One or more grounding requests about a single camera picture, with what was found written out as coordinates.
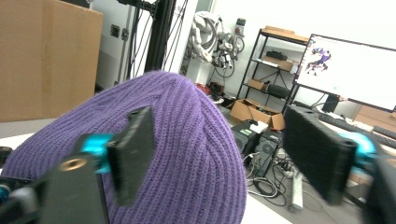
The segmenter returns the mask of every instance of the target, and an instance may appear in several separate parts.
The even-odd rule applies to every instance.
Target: black metal shelving unit
[[[248,63],[247,63],[247,69],[246,69],[245,74],[244,74],[244,76],[242,78],[238,94],[236,95],[237,99],[241,98],[240,97],[241,96],[241,91],[242,91],[242,89],[244,87],[247,88],[247,91],[246,91],[246,94],[245,94],[245,96],[243,98],[246,98],[248,96],[250,89],[253,89],[255,91],[260,91],[260,92],[262,92],[264,94],[268,94],[269,96],[267,98],[267,102],[268,102],[269,97],[271,96],[271,94],[269,94],[268,91],[258,90],[256,88],[250,87],[247,84],[248,70],[249,70],[249,67],[250,67],[250,65],[252,63],[255,63],[256,65],[255,65],[254,72],[253,72],[253,75],[252,75],[251,78],[254,78],[256,76],[256,72],[257,72],[257,69],[258,69],[259,65],[263,64],[263,65],[275,68],[276,71],[274,73],[266,76],[266,77],[261,78],[261,79],[276,75],[276,79],[278,77],[280,77],[282,79],[282,82],[283,82],[284,86],[286,87],[286,83],[285,83],[285,80],[283,79],[283,77],[281,76],[281,72],[289,72],[289,71],[281,69],[280,67],[272,66],[269,63],[263,63],[263,62],[257,60],[256,58],[253,59],[253,56],[254,56],[254,54],[255,54],[255,52],[257,50],[256,48],[258,46],[259,40],[261,39],[262,36],[265,37],[265,40],[264,40],[264,43],[262,45],[262,48],[260,49],[260,56],[259,56],[260,59],[262,59],[262,55],[264,53],[264,50],[265,50],[265,47],[267,45],[267,41],[268,41],[269,38],[278,39],[278,40],[282,40],[282,41],[286,41],[286,42],[289,42],[289,43],[302,45],[302,46],[306,46],[307,43],[308,43],[308,38],[305,38],[305,37],[302,37],[302,36],[297,36],[297,35],[293,35],[293,34],[282,34],[279,31],[268,31],[266,29],[260,29],[259,33],[257,34],[256,42],[254,43],[254,46],[253,46],[253,50],[251,51],[250,58],[249,58]],[[293,86],[291,88],[289,96],[287,97],[287,99],[285,99],[286,100],[285,104],[287,103],[287,101],[290,98],[290,96],[294,93],[294,91],[295,91],[295,88]]]

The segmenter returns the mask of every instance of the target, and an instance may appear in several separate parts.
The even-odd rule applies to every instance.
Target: monitor screen
[[[294,84],[392,111],[394,65],[396,49],[311,35]]]

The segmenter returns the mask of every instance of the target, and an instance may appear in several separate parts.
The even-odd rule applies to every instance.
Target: purple beanie
[[[152,105],[156,150],[132,207],[103,185],[110,223],[240,223],[247,189],[225,118],[189,80],[150,72],[93,96],[21,144],[2,175],[38,179],[69,155],[83,133],[119,133],[127,115]]]

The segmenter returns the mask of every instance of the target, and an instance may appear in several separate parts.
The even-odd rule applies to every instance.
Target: black metal pole
[[[154,14],[152,33],[148,44],[145,72],[163,67],[176,0],[160,0],[157,3],[157,11]]]

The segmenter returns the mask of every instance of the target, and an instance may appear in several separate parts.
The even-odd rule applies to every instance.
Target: white wall
[[[240,82],[245,73],[248,58],[260,28],[265,25],[276,26],[293,30],[297,35],[309,37],[311,34],[328,35],[352,41],[378,45],[396,49],[396,3],[390,0],[378,1],[257,1],[257,0],[217,0],[213,12],[223,18],[225,26],[233,29],[237,18],[247,20],[245,26],[245,50],[239,55],[235,63],[235,73],[227,78],[225,91],[237,94]],[[273,41],[268,46],[280,46],[281,43]],[[281,48],[290,49],[291,45]],[[200,69],[199,76],[209,76],[213,67]],[[222,82],[222,78],[215,77],[215,81]],[[285,75],[288,81],[293,79],[292,74]],[[375,80],[380,83],[386,80]],[[313,104],[322,94],[315,91],[298,92],[297,100],[306,104]],[[265,96],[259,92],[252,92],[249,98],[265,102]],[[279,109],[281,102],[270,98],[269,106]],[[337,106],[336,113],[347,117],[354,117],[357,105],[347,102]]]

